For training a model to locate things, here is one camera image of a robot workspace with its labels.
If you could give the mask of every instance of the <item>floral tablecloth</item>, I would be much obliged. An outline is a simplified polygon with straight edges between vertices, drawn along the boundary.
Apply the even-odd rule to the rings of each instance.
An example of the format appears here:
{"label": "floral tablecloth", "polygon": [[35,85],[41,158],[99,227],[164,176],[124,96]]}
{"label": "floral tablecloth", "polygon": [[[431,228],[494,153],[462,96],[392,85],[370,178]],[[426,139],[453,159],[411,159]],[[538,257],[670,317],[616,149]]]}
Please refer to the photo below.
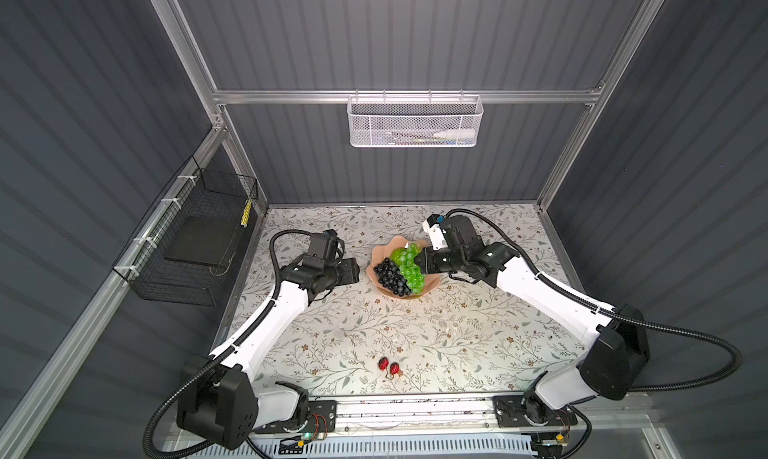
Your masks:
{"label": "floral tablecloth", "polygon": [[[346,241],[346,257],[360,264],[360,282],[315,301],[280,337],[254,383],[290,381],[312,395],[524,389],[545,368],[567,365],[583,352],[557,323],[521,299],[480,283],[452,281],[420,299],[390,299],[373,287],[364,269],[374,245],[394,235],[426,238],[421,222],[447,206],[305,208],[270,210],[238,305],[234,331],[264,300],[274,283],[267,253],[279,230],[334,229]],[[468,206],[491,218],[523,245],[540,269],[565,281],[533,205]],[[486,242],[498,240],[474,221]],[[280,264],[306,251],[309,239],[278,239]],[[379,358],[397,361],[394,379],[379,371]]]}

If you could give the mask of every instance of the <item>bunch of grapes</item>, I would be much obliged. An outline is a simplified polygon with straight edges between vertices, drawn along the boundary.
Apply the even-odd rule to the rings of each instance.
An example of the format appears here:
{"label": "bunch of grapes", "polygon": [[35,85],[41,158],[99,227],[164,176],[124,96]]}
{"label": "bunch of grapes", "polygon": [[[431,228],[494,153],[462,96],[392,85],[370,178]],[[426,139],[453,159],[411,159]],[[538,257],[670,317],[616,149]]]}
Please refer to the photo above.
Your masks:
{"label": "bunch of grapes", "polygon": [[376,275],[379,277],[379,284],[383,285],[394,294],[400,297],[411,295],[411,288],[406,284],[406,278],[404,278],[400,272],[398,265],[389,258],[385,258],[381,264],[373,268]]}
{"label": "bunch of grapes", "polygon": [[413,258],[418,253],[421,253],[422,248],[416,243],[411,243],[408,249],[404,247],[398,247],[392,251],[391,259],[398,265],[398,271],[406,280],[406,286],[413,291],[414,294],[421,294],[424,289],[424,275],[421,268],[419,268]]}

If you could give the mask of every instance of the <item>black cable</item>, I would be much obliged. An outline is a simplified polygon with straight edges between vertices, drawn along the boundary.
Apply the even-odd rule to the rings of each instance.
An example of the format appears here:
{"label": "black cable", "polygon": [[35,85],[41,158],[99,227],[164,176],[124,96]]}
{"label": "black cable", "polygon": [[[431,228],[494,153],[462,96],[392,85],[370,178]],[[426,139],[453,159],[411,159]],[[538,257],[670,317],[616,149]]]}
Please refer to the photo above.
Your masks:
{"label": "black cable", "polygon": [[525,249],[523,249],[518,243],[515,243],[512,239],[510,239],[509,236],[506,235],[500,227],[496,226],[496,224],[494,224],[490,219],[488,219],[484,215],[475,213],[475,211],[471,211],[471,210],[454,209],[454,210],[448,211],[445,214],[445,217],[449,217],[450,215],[455,213],[464,213],[464,214],[469,214],[471,216],[475,216],[480,220],[484,221],[489,226],[491,226],[504,239],[504,241],[506,241],[512,248],[514,248],[514,250],[520,253],[520,256],[523,258],[523,261],[525,261],[525,263],[528,265],[528,268],[536,275],[536,277],[539,280],[541,280],[544,284],[548,285],[553,290],[569,298],[571,301],[577,302],[578,304],[584,306],[585,308],[590,309],[590,311],[605,315],[611,319],[616,319],[622,322],[627,322],[628,324],[643,327],[645,329],[650,329],[652,331],[666,332],[667,334],[681,335],[686,338],[693,338],[693,339],[698,339],[700,341],[709,342],[711,344],[718,345],[719,347],[728,351],[728,354],[730,354],[730,359],[728,363],[724,367],[713,372],[712,374],[709,374],[703,377],[698,377],[696,379],[690,379],[687,381],[671,382],[667,384],[658,384],[658,385],[643,385],[643,386],[630,387],[628,389],[629,392],[681,391],[684,389],[691,389],[693,387],[701,387],[704,385],[712,384],[713,382],[720,381],[725,377],[728,377],[729,375],[734,374],[736,369],[738,369],[739,366],[741,366],[741,362],[742,362],[741,352],[739,351],[739,349],[737,349],[734,345],[732,345],[725,339],[718,338],[715,335],[706,334],[705,332],[698,332],[698,331],[693,331],[691,329],[677,328],[671,325],[657,324],[655,322],[641,321],[639,319],[634,319],[634,318],[627,317],[625,315],[618,314],[614,311],[601,309],[599,306],[592,304],[590,301],[587,301],[586,299],[583,299],[575,295],[574,293],[566,289],[563,289],[561,286],[551,281],[546,275],[539,274],[541,271],[538,270],[538,267],[536,267],[534,262],[531,260],[531,257],[528,255],[528,253],[525,252]]}
{"label": "black cable", "polygon": [[576,413],[577,416],[581,417],[581,420],[584,421],[584,425],[587,426],[587,428],[584,430],[584,434],[581,436],[581,438],[578,440],[575,446],[573,446],[571,449],[568,450],[565,454],[558,456],[557,459],[568,459],[568,457],[576,454],[579,449],[581,449],[581,446],[584,445],[585,442],[587,442],[587,439],[589,439],[589,435],[592,434],[592,423],[590,422],[589,418],[584,415],[580,410],[578,410],[576,407],[573,407],[573,405],[568,405],[573,412]]}
{"label": "black cable", "polygon": [[206,447],[209,447],[213,444],[211,441],[202,441],[197,443],[196,445],[192,445],[189,447],[186,447],[184,449],[179,449],[178,451],[161,451],[160,449],[157,449],[154,446],[154,430],[158,427],[158,424],[160,423],[160,419],[162,416],[170,409],[170,407],[178,400],[179,396],[181,396],[181,393],[184,392],[188,387],[195,384],[198,380],[200,380],[201,377],[205,376],[208,372],[210,372],[213,368],[215,368],[217,365],[221,364],[221,362],[229,357],[234,351],[235,346],[242,345],[246,339],[248,339],[248,336],[250,336],[257,327],[262,323],[262,321],[266,318],[266,315],[270,313],[272,308],[275,306],[275,299],[277,299],[277,296],[280,294],[280,264],[277,262],[277,257],[275,254],[275,240],[278,237],[281,237],[285,234],[305,234],[310,235],[310,233],[306,231],[302,231],[301,229],[286,229],[283,231],[280,231],[279,233],[272,236],[272,239],[270,240],[270,258],[272,259],[272,267],[275,271],[275,291],[272,295],[272,298],[266,303],[264,306],[264,309],[262,309],[261,313],[256,317],[253,323],[251,323],[250,326],[248,326],[248,329],[243,331],[242,334],[237,336],[237,339],[235,339],[232,343],[232,345],[224,350],[221,354],[216,356],[215,358],[211,359],[203,368],[201,368],[198,372],[196,372],[187,382],[185,382],[181,387],[179,387],[173,394],[168,396],[168,399],[163,401],[163,403],[158,407],[158,409],[152,414],[152,417],[150,417],[149,422],[147,423],[147,427],[144,429],[144,435],[141,438],[141,446],[144,449],[144,453],[147,454],[148,457],[151,457],[151,459],[179,459],[180,457],[186,457],[190,454],[195,454],[196,452],[200,452]]}
{"label": "black cable", "polygon": [[264,454],[264,453],[261,451],[261,449],[259,449],[259,448],[258,448],[258,447],[257,447],[257,446],[254,444],[254,440],[253,440],[253,439],[251,439],[250,437],[246,436],[246,437],[245,437],[245,442],[247,442],[247,443],[248,443],[248,447],[250,447],[250,449],[251,449],[253,452],[255,452],[257,456],[261,457],[261,459],[272,459],[272,457],[269,457],[268,455]]}

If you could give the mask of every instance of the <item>yellow object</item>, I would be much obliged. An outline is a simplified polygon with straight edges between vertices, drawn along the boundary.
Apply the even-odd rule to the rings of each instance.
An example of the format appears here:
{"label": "yellow object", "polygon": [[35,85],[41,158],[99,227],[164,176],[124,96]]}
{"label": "yellow object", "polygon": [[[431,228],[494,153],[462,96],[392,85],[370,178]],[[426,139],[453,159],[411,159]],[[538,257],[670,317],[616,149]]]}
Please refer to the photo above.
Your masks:
{"label": "yellow object", "polygon": [[253,204],[253,200],[248,199],[245,203],[245,209],[243,210],[243,219],[240,220],[240,225],[243,227],[248,226],[248,216],[250,216],[250,207]]}

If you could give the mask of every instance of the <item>black mounting plate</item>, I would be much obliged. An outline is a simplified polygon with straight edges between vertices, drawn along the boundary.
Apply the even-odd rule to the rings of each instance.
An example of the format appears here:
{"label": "black mounting plate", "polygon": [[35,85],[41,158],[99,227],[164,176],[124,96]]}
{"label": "black mounting plate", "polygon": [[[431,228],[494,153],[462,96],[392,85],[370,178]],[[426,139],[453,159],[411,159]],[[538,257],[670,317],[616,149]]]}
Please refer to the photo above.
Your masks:
{"label": "black mounting plate", "polygon": [[[254,434],[292,434],[300,435],[305,432],[315,432],[315,418],[313,414],[317,414],[324,417],[328,423],[327,432],[333,432],[336,429],[336,401],[310,401],[310,415],[306,421],[306,424],[298,431],[286,431],[283,427],[283,422],[271,422],[268,425],[257,427],[254,429]],[[320,419],[320,432],[325,432],[325,424]]]}
{"label": "black mounting plate", "polygon": [[[562,426],[558,416],[554,416],[546,424],[536,425],[528,421],[525,416],[525,405],[522,403],[521,395],[505,395],[493,397],[493,410],[496,414],[496,421],[499,427],[530,427],[530,426]],[[570,421],[571,426],[578,424],[578,416],[569,407],[563,409],[565,415],[560,416],[566,423]]]}

